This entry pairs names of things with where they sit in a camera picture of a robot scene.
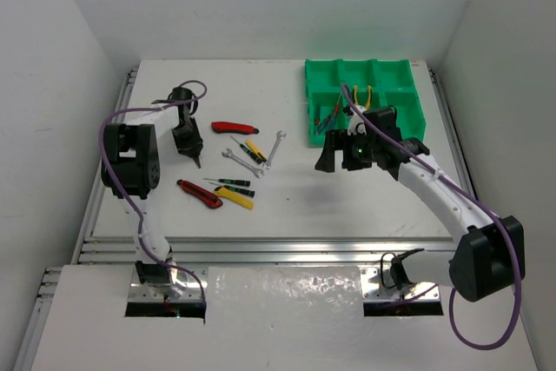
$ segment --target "white panel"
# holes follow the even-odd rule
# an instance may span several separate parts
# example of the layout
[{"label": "white panel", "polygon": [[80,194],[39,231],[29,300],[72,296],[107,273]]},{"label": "white panel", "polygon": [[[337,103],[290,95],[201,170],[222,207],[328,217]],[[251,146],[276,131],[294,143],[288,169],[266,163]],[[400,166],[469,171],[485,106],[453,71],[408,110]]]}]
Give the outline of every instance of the white panel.
[{"label": "white panel", "polygon": [[473,0],[442,72],[480,197],[524,224],[526,325],[546,370],[556,369],[555,19],[554,0]]},{"label": "white panel", "polygon": [[[353,267],[210,268],[205,326],[123,317],[131,269],[64,268],[33,370],[536,370],[521,323],[504,347],[480,352],[456,339],[447,316],[364,317]],[[493,341],[511,306],[509,290],[458,300],[461,331]]]},{"label": "white panel", "polygon": [[[347,172],[341,169],[338,152],[334,174],[314,170],[321,149],[308,148],[303,65],[302,61],[142,62],[130,107],[165,98],[173,87],[189,78],[198,78],[209,86],[195,115],[204,140],[202,169],[176,153],[170,134],[159,141],[161,182],[152,205],[154,214],[162,218],[163,233],[259,238],[447,236],[419,198],[378,167]],[[427,120],[425,144],[456,179],[427,66],[418,62],[412,69]],[[212,131],[213,121],[253,124],[261,133],[250,138],[266,154],[274,144],[276,131],[284,130],[288,136],[276,152],[272,169],[256,179],[245,168],[222,157],[221,152],[231,148],[248,160],[229,135]],[[249,211],[225,201],[220,209],[208,209],[175,184],[181,178],[212,188],[203,177],[251,180],[251,188],[256,191],[255,208]],[[106,191],[95,236],[130,234],[121,205],[111,191]]]},{"label": "white panel", "polygon": [[410,57],[432,65],[469,0],[76,0],[101,45],[139,58]]},{"label": "white panel", "polygon": [[0,369],[68,262],[120,82],[72,0],[0,0]]}]

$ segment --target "open-end wrench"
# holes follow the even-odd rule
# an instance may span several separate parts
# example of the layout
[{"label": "open-end wrench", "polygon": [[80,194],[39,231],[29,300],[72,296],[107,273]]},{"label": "open-end wrench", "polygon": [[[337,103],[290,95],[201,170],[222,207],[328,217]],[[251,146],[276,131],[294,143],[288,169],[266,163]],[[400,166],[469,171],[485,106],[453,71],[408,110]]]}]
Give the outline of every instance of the open-end wrench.
[{"label": "open-end wrench", "polygon": [[224,156],[226,158],[231,158],[232,160],[234,160],[238,164],[242,165],[243,167],[245,167],[246,169],[251,171],[255,175],[255,177],[257,177],[257,178],[260,178],[261,176],[264,176],[264,171],[262,169],[258,169],[257,167],[253,167],[251,164],[247,164],[241,158],[235,156],[230,148],[227,148],[225,151],[223,151],[222,156]]},{"label": "open-end wrench", "polygon": [[267,158],[267,161],[264,162],[262,164],[262,166],[265,169],[269,169],[270,168],[270,164],[272,163],[272,159],[275,157],[275,153],[276,150],[278,149],[278,145],[280,145],[280,142],[282,139],[284,139],[286,137],[286,133],[282,132],[281,130],[279,130],[278,132],[276,132],[276,142],[275,142],[275,146],[272,147],[272,151],[270,151],[270,155]]}]

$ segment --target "red utility knife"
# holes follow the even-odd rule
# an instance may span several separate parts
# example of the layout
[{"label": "red utility knife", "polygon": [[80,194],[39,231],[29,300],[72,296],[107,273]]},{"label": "red utility knife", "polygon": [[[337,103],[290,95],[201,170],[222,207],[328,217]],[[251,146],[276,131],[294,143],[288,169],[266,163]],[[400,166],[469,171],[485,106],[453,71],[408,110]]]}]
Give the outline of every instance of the red utility knife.
[{"label": "red utility knife", "polygon": [[210,124],[212,130],[217,134],[242,134],[251,135],[258,134],[259,130],[250,125],[242,125],[241,123],[232,122],[212,122]]},{"label": "red utility knife", "polygon": [[180,186],[188,195],[194,195],[211,209],[218,209],[222,206],[222,200],[220,200],[220,197],[209,192],[208,190],[202,189],[192,182],[178,180],[177,185]]}]

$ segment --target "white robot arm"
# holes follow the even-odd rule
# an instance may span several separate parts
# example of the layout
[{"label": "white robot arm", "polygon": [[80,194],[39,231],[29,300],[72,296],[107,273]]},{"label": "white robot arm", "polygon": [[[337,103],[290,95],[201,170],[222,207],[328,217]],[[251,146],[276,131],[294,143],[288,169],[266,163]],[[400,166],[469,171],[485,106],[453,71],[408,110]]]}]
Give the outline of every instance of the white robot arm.
[{"label": "white robot arm", "polygon": [[[396,181],[413,191],[440,219],[456,244],[454,253],[408,251],[393,258],[385,274],[399,290],[417,282],[434,282],[454,287],[469,301],[477,301],[514,283],[508,247],[493,220],[478,206],[448,187],[453,182],[439,167],[429,150],[416,138],[401,140],[393,108],[365,111],[364,116],[385,136],[408,149],[432,168],[424,166],[401,152],[381,136],[367,129],[358,115],[353,115],[346,130],[330,130],[321,158],[315,169],[334,172],[334,152],[343,152],[342,168],[357,170],[376,163]],[[512,240],[520,265],[521,279],[525,276],[523,228],[512,216],[500,219]]]},{"label": "white robot arm", "polygon": [[191,90],[175,88],[168,100],[153,103],[154,111],[147,111],[125,123],[109,123],[103,132],[103,147],[110,167],[129,199],[142,213],[141,217],[138,216],[132,203],[123,198],[103,164],[103,182],[120,199],[135,232],[136,269],[142,282],[165,284],[171,281],[171,272],[163,265],[172,263],[171,248],[150,210],[150,204],[160,181],[157,140],[161,136],[171,131],[177,152],[200,164],[202,139],[195,119],[190,117],[191,108],[186,104],[167,106],[183,103],[191,97]]}]

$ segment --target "yellow utility knife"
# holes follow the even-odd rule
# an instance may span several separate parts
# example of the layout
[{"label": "yellow utility knife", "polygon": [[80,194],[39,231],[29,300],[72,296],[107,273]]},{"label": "yellow utility knife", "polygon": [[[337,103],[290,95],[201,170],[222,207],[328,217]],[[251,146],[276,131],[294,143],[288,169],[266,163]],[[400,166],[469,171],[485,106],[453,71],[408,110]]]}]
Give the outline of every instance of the yellow utility knife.
[{"label": "yellow utility knife", "polygon": [[267,158],[262,154],[262,152],[257,148],[257,146],[250,139],[245,141],[245,144],[249,147],[249,149],[255,152],[257,156],[262,159],[263,162],[267,161]]},{"label": "yellow utility knife", "polygon": [[237,193],[225,189],[224,187],[217,187],[215,189],[215,195],[218,195],[219,197],[222,197],[224,199],[231,200],[232,202],[243,206],[245,209],[253,210],[253,207],[255,206],[253,202],[246,199],[242,195],[238,195]]}]

